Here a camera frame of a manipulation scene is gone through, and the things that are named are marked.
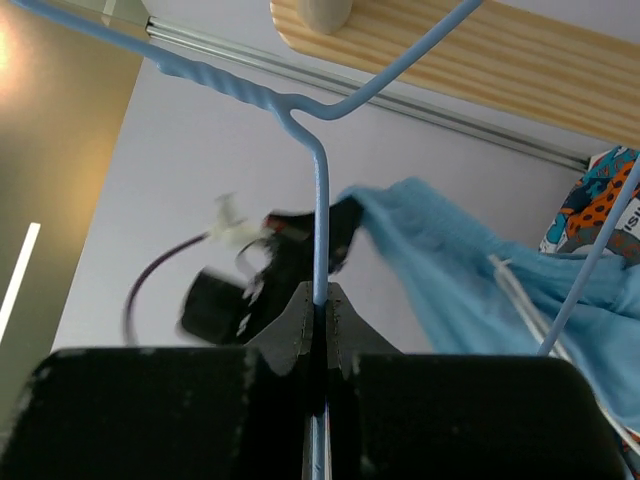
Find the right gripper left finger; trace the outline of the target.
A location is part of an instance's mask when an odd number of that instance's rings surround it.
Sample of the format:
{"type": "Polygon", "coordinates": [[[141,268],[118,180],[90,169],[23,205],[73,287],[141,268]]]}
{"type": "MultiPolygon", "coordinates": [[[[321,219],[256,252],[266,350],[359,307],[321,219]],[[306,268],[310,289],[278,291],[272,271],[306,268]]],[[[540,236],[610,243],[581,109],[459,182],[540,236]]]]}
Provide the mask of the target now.
{"type": "Polygon", "coordinates": [[[61,349],[28,377],[5,479],[308,479],[314,307],[301,284],[235,347],[61,349]]]}

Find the light blue shorts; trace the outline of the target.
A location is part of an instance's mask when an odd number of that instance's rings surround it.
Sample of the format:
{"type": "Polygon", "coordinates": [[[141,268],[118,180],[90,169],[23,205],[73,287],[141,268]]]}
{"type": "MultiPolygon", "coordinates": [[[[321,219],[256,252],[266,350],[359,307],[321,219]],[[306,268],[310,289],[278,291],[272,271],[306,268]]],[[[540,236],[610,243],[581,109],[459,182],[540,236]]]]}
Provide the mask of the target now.
{"type": "MultiPolygon", "coordinates": [[[[433,349],[442,354],[529,355],[544,333],[523,317],[533,307],[550,325],[584,264],[500,238],[426,182],[352,186],[345,196],[406,291],[433,349]]],[[[622,425],[639,426],[639,270],[600,257],[558,346],[622,425]]]]}

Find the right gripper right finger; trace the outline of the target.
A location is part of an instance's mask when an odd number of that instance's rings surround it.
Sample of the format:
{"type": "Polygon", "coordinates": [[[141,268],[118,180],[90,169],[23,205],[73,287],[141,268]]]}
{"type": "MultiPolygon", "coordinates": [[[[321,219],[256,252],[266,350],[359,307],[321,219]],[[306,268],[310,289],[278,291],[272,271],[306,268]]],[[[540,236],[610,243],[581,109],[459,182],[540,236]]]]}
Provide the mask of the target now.
{"type": "Polygon", "coordinates": [[[399,352],[329,288],[336,479],[623,479],[583,375],[549,357],[399,352]]]}

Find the blue hanger of blue shorts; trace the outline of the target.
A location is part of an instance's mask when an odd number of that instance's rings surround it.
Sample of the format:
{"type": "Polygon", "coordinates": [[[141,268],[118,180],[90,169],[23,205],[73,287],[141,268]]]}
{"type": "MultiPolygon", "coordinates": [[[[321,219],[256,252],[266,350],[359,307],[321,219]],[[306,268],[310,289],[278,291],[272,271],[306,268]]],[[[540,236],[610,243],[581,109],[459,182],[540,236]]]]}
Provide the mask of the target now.
{"type": "Polygon", "coordinates": [[[139,53],[145,58],[154,61],[156,66],[167,75],[189,79],[241,102],[269,111],[289,135],[309,149],[314,160],[316,175],[313,301],[318,311],[325,307],[328,294],[328,163],[322,143],[293,119],[291,112],[299,110],[315,118],[328,120],[346,116],[368,102],[399,77],[400,74],[404,73],[481,5],[479,1],[464,1],[460,3],[403,55],[394,60],[364,86],[356,90],[355,93],[336,104],[325,105],[308,97],[277,93],[267,87],[242,79],[209,64],[188,60],[160,47],[150,45],[126,34],[118,33],[44,1],[18,1],[16,4],[71,30],[90,35],[131,52],[139,53]]]}

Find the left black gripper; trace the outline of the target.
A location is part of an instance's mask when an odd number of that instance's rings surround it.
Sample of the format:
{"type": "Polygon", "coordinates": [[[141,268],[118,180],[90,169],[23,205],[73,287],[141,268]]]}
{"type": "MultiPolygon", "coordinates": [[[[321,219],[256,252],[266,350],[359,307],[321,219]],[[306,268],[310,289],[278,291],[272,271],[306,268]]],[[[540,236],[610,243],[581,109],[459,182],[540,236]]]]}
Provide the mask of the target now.
{"type": "MultiPolygon", "coordinates": [[[[330,274],[339,272],[346,263],[362,216],[362,207],[351,197],[330,206],[330,274]]],[[[300,283],[313,279],[315,214],[272,211],[263,226],[267,235],[258,245],[268,253],[268,263],[249,282],[249,303],[239,327],[241,344],[249,342],[283,312],[300,283]]]]}

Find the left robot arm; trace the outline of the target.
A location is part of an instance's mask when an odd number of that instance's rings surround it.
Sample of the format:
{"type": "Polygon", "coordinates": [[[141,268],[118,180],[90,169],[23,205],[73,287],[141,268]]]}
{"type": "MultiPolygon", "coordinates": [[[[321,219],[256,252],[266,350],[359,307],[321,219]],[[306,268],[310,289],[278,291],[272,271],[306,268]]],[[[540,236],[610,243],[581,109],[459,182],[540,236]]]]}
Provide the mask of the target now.
{"type": "Polygon", "coordinates": [[[298,285],[313,279],[314,214],[272,211],[258,244],[269,262],[247,285],[203,269],[186,294],[183,331],[214,345],[243,345],[260,333],[287,306],[298,285]]]}

